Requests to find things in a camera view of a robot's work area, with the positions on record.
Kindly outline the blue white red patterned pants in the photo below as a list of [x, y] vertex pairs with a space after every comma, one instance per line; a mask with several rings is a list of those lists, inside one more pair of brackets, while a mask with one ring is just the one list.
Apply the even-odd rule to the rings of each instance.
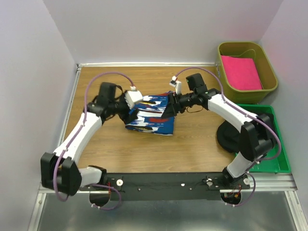
[[171, 136], [174, 133], [174, 117], [162, 118], [168, 103], [168, 92], [143, 96], [143, 101], [134, 106], [137, 118], [125, 125], [128, 130]]

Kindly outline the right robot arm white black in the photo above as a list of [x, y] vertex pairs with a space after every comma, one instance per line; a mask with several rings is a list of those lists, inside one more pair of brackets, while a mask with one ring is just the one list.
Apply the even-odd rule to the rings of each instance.
[[244, 110], [228, 100], [222, 91], [208, 89], [201, 74], [190, 75], [186, 81], [190, 93], [182, 94], [181, 82], [176, 76], [171, 78], [169, 84], [176, 91], [168, 94], [167, 106], [161, 117], [174, 117], [178, 113], [184, 113], [187, 108], [198, 105], [218, 114], [240, 133], [238, 154], [223, 169], [219, 179], [224, 187], [231, 189], [254, 164], [265, 158], [278, 143], [279, 138], [273, 131], [271, 120], [267, 115], [257, 115]]

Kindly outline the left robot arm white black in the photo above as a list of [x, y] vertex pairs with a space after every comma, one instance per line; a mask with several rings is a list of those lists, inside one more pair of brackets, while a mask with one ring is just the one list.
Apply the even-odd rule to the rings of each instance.
[[91, 140], [105, 121], [118, 115], [128, 124], [137, 118], [138, 111], [133, 107], [143, 100], [143, 96], [135, 86], [116, 96], [119, 85], [103, 82], [99, 93], [87, 102], [79, 121], [67, 138], [52, 152], [44, 153], [40, 160], [41, 184], [56, 193], [73, 196], [86, 185], [102, 190], [107, 183], [104, 176], [106, 170], [89, 166], [79, 169], [79, 159]]

